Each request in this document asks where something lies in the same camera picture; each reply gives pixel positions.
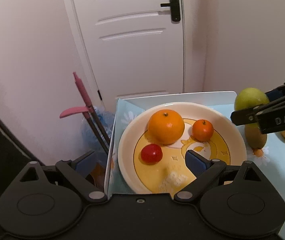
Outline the green apple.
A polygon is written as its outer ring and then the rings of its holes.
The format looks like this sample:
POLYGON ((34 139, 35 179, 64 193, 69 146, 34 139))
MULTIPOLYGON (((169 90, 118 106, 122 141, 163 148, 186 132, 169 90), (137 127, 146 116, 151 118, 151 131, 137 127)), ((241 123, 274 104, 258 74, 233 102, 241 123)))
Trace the green apple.
POLYGON ((270 100, 267 95, 258 88, 245 88, 237 95, 234 102, 234 110, 239 111, 258 105, 268 104, 270 100))

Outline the small tangerine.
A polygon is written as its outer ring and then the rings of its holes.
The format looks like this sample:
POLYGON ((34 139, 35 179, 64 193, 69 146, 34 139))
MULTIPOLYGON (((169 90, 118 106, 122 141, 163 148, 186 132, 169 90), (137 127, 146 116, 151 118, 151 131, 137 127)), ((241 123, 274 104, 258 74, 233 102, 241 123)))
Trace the small tangerine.
POLYGON ((193 137, 200 141, 209 141, 210 138, 213 136, 214 127, 211 122, 205 119, 200 119, 195 121, 192 127, 192 134, 193 137))

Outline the red cherry tomato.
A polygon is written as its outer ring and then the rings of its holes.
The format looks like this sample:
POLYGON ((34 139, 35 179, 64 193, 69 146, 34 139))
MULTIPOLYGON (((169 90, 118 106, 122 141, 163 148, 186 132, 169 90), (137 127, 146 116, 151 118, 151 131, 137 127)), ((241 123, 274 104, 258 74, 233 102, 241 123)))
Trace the red cherry tomato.
POLYGON ((141 160, 148 164, 154 165, 163 158, 162 148, 157 144, 146 145, 140 153, 141 160))

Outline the large front orange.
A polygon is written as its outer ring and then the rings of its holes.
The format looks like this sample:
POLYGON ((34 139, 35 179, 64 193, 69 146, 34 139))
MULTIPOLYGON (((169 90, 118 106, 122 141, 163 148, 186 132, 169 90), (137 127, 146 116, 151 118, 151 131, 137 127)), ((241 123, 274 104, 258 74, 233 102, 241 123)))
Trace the large front orange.
POLYGON ((180 114, 170 109, 153 113, 147 124, 152 139, 163 145, 178 141, 184 133, 185 123, 180 114))

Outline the brown kiwi with sticker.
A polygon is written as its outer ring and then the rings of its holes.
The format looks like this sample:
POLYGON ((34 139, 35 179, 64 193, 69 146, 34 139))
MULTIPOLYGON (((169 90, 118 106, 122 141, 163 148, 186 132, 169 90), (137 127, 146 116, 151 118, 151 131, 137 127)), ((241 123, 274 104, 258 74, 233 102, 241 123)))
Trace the brown kiwi with sticker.
POLYGON ((267 135, 253 124, 245 125, 245 137, 249 146, 253 149, 262 149, 267 142, 267 135))

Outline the cream oval duck plate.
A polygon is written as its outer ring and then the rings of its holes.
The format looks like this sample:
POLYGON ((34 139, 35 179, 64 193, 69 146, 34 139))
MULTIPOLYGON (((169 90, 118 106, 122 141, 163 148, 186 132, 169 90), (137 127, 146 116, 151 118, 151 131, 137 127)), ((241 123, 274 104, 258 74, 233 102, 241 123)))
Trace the cream oval duck plate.
POLYGON ((196 103, 173 102, 152 107, 131 121, 118 144, 119 169, 135 193, 174 195, 196 178, 185 165, 188 150, 194 150, 208 160, 220 159, 228 165, 241 165, 246 159, 246 147, 239 130, 223 114, 196 103), (160 162, 144 164, 141 150, 154 143, 147 123, 154 113, 163 109, 171 109, 183 118, 184 133, 174 144, 161 146, 163 157, 160 162), (200 142, 192 136, 192 125, 198 119, 213 124, 214 133, 208 142, 200 142))

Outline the black clothes rack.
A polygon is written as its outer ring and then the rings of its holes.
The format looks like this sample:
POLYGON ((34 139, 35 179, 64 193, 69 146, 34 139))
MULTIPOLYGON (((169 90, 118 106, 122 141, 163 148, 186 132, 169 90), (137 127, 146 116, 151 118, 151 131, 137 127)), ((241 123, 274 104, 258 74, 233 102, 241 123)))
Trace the black clothes rack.
POLYGON ((40 165, 44 166, 45 164, 32 154, 18 139, 17 137, 8 129, 8 127, 0 119, 0 131, 2 134, 28 159, 32 161, 37 161, 40 165))

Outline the white panel door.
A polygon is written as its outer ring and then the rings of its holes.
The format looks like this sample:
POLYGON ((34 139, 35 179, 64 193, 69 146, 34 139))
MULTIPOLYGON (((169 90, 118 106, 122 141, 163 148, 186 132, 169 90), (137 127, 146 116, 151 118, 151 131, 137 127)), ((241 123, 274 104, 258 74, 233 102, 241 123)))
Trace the white panel door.
POLYGON ((64 0, 76 48, 96 105, 117 98, 199 92, 206 61, 206 0, 64 0))

